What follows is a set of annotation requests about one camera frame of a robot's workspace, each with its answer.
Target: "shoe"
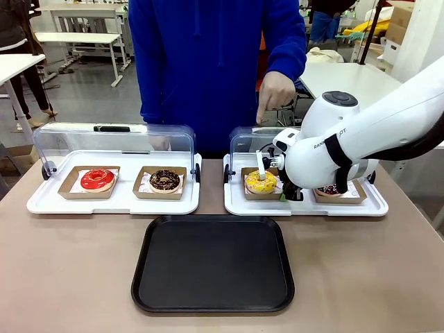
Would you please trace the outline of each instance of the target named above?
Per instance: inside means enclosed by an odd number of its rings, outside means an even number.
[[[33,119],[28,119],[28,123],[31,128],[37,128],[44,125],[44,123],[39,123],[38,121],[34,121]]]
[[[57,111],[53,111],[53,110],[51,110],[51,109],[48,109],[48,110],[42,110],[42,112],[43,112],[43,113],[46,113],[46,114],[49,115],[50,117],[54,117],[54,116],[56,116],[56,115],[58,114]]]

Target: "person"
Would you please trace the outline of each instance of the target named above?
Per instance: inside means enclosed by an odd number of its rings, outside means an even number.
[[[338,34],[342,12],[356,0],[312,0],[310,44],[322,44]]]
[[[223,156],[234,128],[295,96],[306,60],[297,0],[131,0],[128,10],[144,121],[192,127],[201,155]],[[261,31],[271,54],[257,100]]]
[[[32,53],[31,42],[34,42],[34,39],[27,40],[23,28],[26,24],[29,25],[28,16],[24,17],[22,14],[28,12],[26,8],[26,4],[20,0],[0,0],[0,54]],[[29,67],[23,71],[23,75],[41,111],[50,117],[56,116],[58,112],[53,110],[46,98],[37,67]],[[11,78],[10,82],[31,128],[42,126],[43,123],[35,121],[29,114],[20,74]]]

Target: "blue hoodie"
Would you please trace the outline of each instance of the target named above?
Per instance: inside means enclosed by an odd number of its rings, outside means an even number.
[[[261,31],[268,71],[304,71],[298,0],[130,0],[129,19],[144,121],[192,127],[198,152],[254,126]]]

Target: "black serving tray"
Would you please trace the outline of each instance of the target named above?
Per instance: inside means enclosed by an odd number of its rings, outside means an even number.
[[[162,216],[146,229],[131,295],[149,312],[274,312],[294,284],[277,223],[260,216]]]

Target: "clear plastic lid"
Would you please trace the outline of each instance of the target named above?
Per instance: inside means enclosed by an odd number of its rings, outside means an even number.
[[[56,170],[54,160],[74,151],[180,151],[189,153],[194,174],[194,138],[188,126],[111,123],[48,123],[33,135],[48,176]]]
[[[246,159],[256,158],[256,150],[262,150],[268,155],[267,149],[273,147],[274,153],[282,151],[273,145],[273,138],[285,128],[261,127],[261,128],[235,128],[230,134],[230,175],[233,172],[233,164],[243,162]]]

